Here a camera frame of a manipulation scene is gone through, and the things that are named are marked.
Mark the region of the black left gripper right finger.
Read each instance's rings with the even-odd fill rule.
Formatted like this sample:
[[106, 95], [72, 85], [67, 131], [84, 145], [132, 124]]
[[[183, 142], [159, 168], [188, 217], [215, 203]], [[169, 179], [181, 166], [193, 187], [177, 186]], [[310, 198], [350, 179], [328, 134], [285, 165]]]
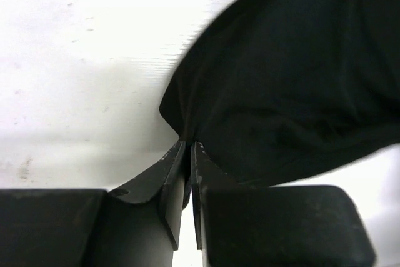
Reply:
[[191, 148], [192, 201], [204, 266], [373, 266], [352, 199], [337, 186], [251, 188], [203, 146]]

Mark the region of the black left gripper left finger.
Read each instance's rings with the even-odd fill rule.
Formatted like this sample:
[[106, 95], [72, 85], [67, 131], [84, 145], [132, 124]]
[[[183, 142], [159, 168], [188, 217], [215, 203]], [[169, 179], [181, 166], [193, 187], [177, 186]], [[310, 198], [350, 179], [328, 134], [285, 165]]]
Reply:
[[2, 266], [171, 266], [179, 245], [184, 142], [112, 191], [1, 191]]

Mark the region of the black tank top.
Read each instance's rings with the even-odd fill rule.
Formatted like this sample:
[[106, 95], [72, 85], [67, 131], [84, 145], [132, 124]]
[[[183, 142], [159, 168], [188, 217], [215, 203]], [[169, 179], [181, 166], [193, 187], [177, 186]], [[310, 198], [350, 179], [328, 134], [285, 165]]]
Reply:
[[237, 0], [161, 116], [238, 183], [308, 178], [399, 142], [399, 0]]

